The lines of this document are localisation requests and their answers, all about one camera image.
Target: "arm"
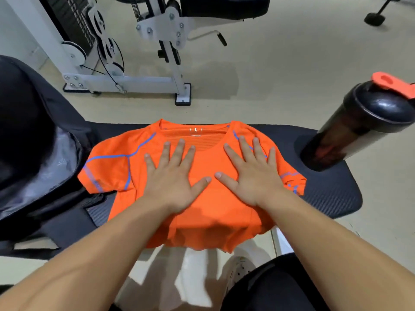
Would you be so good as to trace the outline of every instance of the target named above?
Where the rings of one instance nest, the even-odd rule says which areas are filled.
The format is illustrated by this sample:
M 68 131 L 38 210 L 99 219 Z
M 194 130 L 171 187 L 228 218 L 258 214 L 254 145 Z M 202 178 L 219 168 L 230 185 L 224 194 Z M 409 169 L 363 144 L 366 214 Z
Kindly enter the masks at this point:
M 142 198 L 47 262 L 0 296 L 0 310 L 107 311 L 149 238 L 170 214 L 187 208 L 210 178 L 190 187 L 195 149 L 182 161 L 184 141 L 169 159 L 164 145 L 158 164 L 146 155 Z
M 258 139 L 254 153 L 242 137 L 240 145 L 244 160 L 225 146 L 238 181 L 221 172 L 215 177 L 270 214 L 331 310 L 415 309 L 415 275 L 283 188 L 275 149 L 266 161 Z

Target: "beige floor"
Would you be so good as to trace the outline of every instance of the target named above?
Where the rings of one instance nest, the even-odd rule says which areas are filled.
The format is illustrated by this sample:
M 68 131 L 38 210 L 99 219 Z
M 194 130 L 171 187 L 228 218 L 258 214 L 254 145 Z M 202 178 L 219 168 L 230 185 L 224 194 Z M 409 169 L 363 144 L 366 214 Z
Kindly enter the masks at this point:
M 157 58 L 158 45 L 135 34 L 130 7 L 98 1 L 107 14 L 107 29 L 124 54 L 126 73 L 168 74 L 166 64 Z M 85 119 L 96 122 L 151 123 L 163 117 L 178 123 L 241 120 L 318 129 L 344 94 L 369 80 L 373 72 L 385 71 L 415 82 L 415 11 L 391 4 L 383 27 L 366 25 L 365 15 L 382 2 L 271 0 L 265 16 L 220 28 L 227 47 L 215 36 L 189 43 L 180 55 L 185 80 L 192 83 L 191 107 L 176 107 L 173 96 L 166 95 L 65 96 Z M 63 80 L 51 63 L 41 71 L 61 89 Z M 412 127 L 389 135 L 347 161 L 364 204 L 359 212 L 339 219 L 413 272 L 414 132 Z M 236 253 L 250 256 L 256 264 L 269 260 L 275 256 L 271 235 L 246 242 Z M 132 270 L 119 301 L 125 311 L 171 310 L 180 305 L 193 310 L 188 304 L 215 310 L 228 259 L 220 251 L 150 251 Z M 194 267 L 194 262 L 202 262 L 201 267 Z M 18 281 L 41 264 L 0 257 L 0 283 Z M 143 303 L 141 297 L 150 296 Z

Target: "white sneaker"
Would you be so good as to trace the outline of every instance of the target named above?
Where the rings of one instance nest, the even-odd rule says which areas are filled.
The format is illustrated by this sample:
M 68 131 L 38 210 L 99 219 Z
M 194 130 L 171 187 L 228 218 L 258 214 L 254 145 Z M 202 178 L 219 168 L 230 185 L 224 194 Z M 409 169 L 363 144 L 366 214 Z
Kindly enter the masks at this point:
M 236 257 L 235 265 L 233 266 L 228 278 L 225 296 L 231 290 L 231 288 L 242 279 L 242 277 L 252 272 L 254 269 L 256 269 L 255 265 L 248 258 L 244 256 Z

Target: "forearm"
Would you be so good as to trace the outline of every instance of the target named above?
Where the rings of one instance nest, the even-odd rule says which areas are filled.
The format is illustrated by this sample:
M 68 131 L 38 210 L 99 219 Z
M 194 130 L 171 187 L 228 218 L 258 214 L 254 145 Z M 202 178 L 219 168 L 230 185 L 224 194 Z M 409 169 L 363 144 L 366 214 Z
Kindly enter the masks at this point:
M 291 192 L 267 207 L 332 310 L 413 310 L 415 276 Z
M 107 311 L 166 210 L 139 199 L 0 297 L 0 310 Z

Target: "t-shirt sleeve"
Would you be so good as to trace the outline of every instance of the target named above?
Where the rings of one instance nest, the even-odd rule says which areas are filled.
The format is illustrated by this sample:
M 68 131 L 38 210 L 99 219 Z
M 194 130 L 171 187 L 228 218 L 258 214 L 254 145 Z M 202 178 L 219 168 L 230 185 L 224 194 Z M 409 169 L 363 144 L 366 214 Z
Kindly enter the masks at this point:
M 305 183 L 307 179 L 284 160 L 278 150 L 278 147 L 268 136 L 260 132 L 257 133 L 257 136 L 267 157 L 269 155 L 269 150 L 272 147 L 276 148 L 277 172 L 281 177 L 284 187 L 298 195 L 304 195 Z
M 128 131 L 98 143 L 78 175 L 89 193 L 126 191 L 133 188 L 130 156 L 142 133 Z

